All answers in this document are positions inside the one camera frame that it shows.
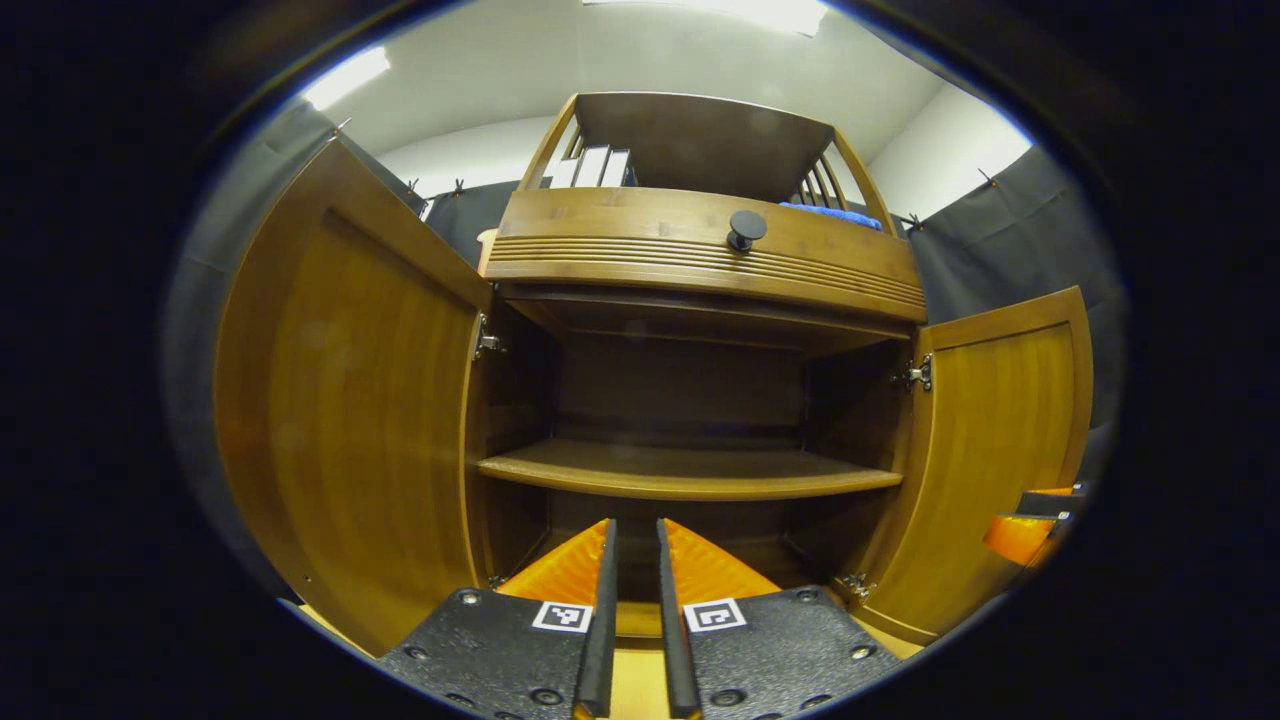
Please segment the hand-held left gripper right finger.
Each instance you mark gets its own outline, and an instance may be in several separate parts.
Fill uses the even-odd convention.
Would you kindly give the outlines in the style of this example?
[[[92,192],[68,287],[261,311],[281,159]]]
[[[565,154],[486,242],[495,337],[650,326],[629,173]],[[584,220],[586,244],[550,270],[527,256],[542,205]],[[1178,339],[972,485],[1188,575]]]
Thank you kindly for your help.
[[[792,717],[900,669],[824,587],[780,587],[669,519],[655,523],[655,537],[672,717]]]

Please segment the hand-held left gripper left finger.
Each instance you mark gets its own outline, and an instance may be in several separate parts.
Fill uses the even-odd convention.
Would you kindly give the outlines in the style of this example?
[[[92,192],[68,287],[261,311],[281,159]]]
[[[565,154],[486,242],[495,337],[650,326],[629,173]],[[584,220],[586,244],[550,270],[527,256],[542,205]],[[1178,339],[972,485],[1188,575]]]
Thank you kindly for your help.
[[[617,534],[604,519],[495,589],[460,587],[379,667],[471,717],[609,716]]]

